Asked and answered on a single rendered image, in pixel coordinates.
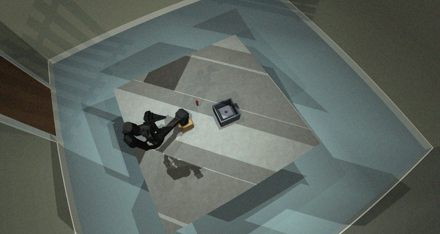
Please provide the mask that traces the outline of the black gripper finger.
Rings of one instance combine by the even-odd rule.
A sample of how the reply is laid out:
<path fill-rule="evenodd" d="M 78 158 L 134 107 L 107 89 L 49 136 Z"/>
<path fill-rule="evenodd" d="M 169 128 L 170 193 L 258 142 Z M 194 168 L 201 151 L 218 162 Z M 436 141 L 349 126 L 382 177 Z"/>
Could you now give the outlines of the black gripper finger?
<path fill-rule="evenodd" d="M 153 112 L 151 113 L 150 121 L 152 124 L 158 120 L 163 120 L 163 119 L 166 119 L 166 116 L 154 114 Z"/>
<path fill-rule="evenodd" d="M 161 133 L 161 136 L 164 138 L 164 137 L 165 137 L 165 134 L 166 134 L 168 131 L 170 131 L 172 128 L 173 128 L 172 126 L 163 126 L 163 127 L 162 127 L 162 133 Z"/>

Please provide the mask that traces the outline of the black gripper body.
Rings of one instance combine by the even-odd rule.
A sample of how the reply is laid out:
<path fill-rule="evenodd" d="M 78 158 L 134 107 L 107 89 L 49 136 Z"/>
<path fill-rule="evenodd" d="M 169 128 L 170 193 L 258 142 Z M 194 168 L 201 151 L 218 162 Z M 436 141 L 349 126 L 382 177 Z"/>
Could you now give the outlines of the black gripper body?
<path fill-rule="evenodd" d="M 157 137 L 159 138 L 159 140 L 164 140 L 164 138 L 161 136 L 162 133 L 162 129 L 159 129 L 155 123 L 151 123 L 150 121 L 150 117 L 151 117 L 151 112 L 150 111 L 146 111 L 144 114 L 144 123 L 141 124 L 141 132 L 143 132 L 145 129 L 150 127 L 150 131 L 155 134 L 155 131 L 157 132 Z"/>

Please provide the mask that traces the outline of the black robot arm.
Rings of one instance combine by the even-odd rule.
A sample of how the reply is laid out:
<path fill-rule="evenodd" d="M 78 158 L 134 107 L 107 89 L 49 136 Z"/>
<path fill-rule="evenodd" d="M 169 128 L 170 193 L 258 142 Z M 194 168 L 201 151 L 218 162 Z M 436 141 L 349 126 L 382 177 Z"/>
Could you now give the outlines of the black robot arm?
<path fill-rule="evenodd" d="M 189 122 L 189 113 L 186 112 L 184 109 L 178 109 L 178 111 L 175 113 L 175 118 L 172 119 L 172 121 L 167 124 L 166 126 L 172 126 L 173 128 L 177 126 L 178 123 L 180 125 L 186 126 Z M 130 147 L 130 148 L 142 148 L 145 151 L 148 151 L 150 149 L 156 149 L 161 146 L 164 140 L 159 140 L 157 137 L 157 133 L 153 134 L 150 130 L 150 127 L 145 129 L 143 132 L 141 132 L 141 125 L 136 125 L 135 123 L 126 122 L 123 124 L 123 131 L 124 134 L 123 141 Z M 135 136 L 140 136 L 146 138 L 146 141 L 141 141 L 137 139 Z M 153 145 L 149 145 L 147 142 L 152 143 Z"/>

